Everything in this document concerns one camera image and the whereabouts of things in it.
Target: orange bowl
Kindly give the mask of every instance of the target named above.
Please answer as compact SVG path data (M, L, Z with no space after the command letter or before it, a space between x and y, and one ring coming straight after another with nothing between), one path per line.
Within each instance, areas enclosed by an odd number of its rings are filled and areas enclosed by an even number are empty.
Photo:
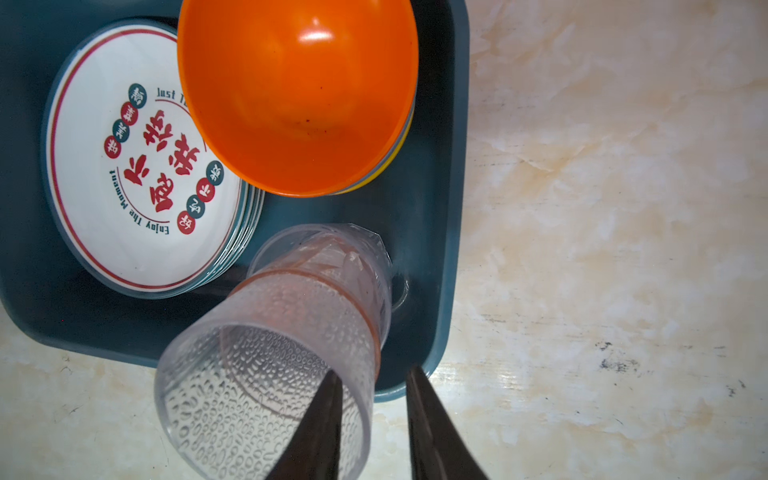
M178 58L192 118L231 170L318 197L402 141L419 43L410 0L184 0Z

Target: marble countertop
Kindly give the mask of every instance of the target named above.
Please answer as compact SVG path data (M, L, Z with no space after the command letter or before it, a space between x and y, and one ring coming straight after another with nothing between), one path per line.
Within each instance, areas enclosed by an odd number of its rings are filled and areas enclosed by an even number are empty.
M768 3L468 0L462 244L432 384L490 478L768 477ZM0 316L3 478L197 479L154 371ZM363 478L409 478L406 404Z

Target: stacked plates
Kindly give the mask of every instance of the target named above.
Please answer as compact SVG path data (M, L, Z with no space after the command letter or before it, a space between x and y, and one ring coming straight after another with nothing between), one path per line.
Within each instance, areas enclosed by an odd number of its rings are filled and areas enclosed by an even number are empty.
M232 266L253 235L264 193L197 131L165 25L121 22L83 42L54 83L42 135L61 235L114 290L187 292Z

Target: red chinese characters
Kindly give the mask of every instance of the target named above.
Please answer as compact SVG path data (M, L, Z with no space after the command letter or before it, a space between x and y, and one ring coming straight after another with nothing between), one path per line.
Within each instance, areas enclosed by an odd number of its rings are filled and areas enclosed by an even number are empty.
M181 134L180 140L176 140L175 145L178 150L173 155L168 156L168 164L176 167L177 174L189 175L193 168L192 162L197 161L197 154L200 153L200 149L195 147L190 150L187 136L184 134Z
M163 210L169 210L174 202L168 198L170 192L174 190L174 181L166 177L161 173L160 178L157 179L158 187L149 187L150 198L154 205L154 211L161 212Z
M131 168L123 170L123 177L125 177L125 180L129 180L136 185L142 185L141 179L149 174L149 169L144 168L144 164L146 163L147 155L141 155L135 164L134 158L131 157Z
M184 235L194 232L194 218L186 210L179 214L176 225L179 226L179 231Z
M147 141L147 145L158 142L157 151L163 150L168 145L168 141L165 139L173 136L170 132L170 124L164 125L164 115L165 113L162 110L158 110L154 117L149 119L150 123L146 124L147 131L144 132L144 139Z
M207 178L201 178L200 181L197 182L196 191L197 196L207 204L214 199L216 187L214 187Z
M125 124L130 127L139 119L139 111L127 101L120 109L120 118L122 118Z

